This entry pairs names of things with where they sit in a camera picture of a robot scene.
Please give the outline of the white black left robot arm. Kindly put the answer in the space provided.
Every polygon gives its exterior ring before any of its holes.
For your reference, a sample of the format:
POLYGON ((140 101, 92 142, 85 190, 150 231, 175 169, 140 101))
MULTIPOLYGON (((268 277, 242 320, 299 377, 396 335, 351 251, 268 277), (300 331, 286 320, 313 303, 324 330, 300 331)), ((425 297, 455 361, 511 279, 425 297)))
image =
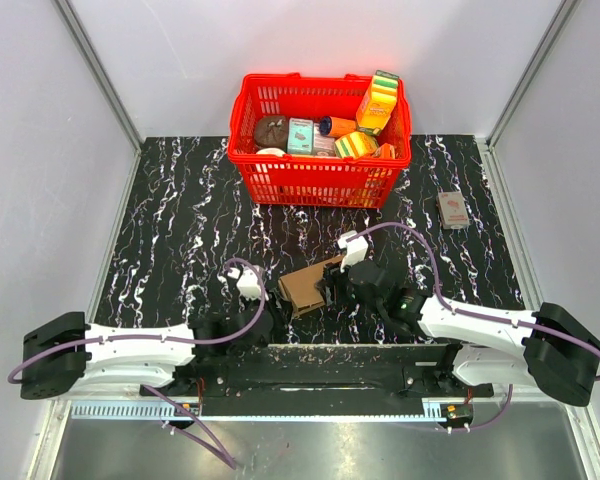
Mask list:
POLYGON ((228 316, 146 330, 88 323, 83 312, 68 312, 24 336, 22 364, 8 381, 24 400, 145 385, 186 395, 202 361, 272 342, 280 302, 268 297, 263 306, 257 300, 242 306, 228 316))

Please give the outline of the brown cardboard box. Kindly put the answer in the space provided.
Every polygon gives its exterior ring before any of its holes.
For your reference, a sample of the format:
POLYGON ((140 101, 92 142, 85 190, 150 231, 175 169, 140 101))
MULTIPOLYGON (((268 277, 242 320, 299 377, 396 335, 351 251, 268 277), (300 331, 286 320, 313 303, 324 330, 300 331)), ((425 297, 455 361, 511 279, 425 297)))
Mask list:
POLYGON ((343 255, 338 255, 285 274, 278 280, 282 298, 291 304, 293 318, 299 318, 325 305, 317 284, 323 279, 325 266, 339 266, 343 259, 343 255))

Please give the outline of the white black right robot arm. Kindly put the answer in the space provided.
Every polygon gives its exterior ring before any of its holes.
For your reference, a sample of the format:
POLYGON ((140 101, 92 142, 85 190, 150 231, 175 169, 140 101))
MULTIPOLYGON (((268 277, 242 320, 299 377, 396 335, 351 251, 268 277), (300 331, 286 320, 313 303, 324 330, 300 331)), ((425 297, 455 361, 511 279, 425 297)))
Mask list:
POLYGON ((600 341, 557 304, 545 302, 533 311, 458 303, 399 285, 371 260, 330 263, 316 287, 327 304, 364 306, 398 335, 453 341, 434 373, 445 395, 500 383, 536 387, 567 405, 590 402, 600 341))

